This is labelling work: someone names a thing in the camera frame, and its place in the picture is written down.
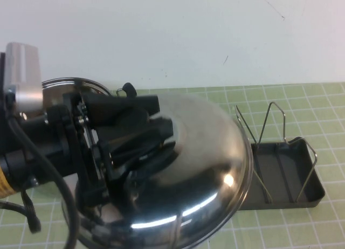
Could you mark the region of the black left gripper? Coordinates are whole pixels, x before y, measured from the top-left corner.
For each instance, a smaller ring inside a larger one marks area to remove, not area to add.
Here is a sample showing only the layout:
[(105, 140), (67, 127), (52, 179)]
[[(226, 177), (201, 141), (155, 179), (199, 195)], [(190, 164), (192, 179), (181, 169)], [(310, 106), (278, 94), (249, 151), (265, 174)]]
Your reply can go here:
[(76, 199), (82, 206), (106, 205), (113, 199), (113, 179), (147, 179), (177, 158), (170, 119), (153, 119), (137, 126), (113, 125), (121, 113), (160, 111), (157, 95), (134, 98), (111, 92), (73, 91), (49, 107), (49, 125), (66, 139), (67, 156), (53, 165), (62, 177), (76, 174)]

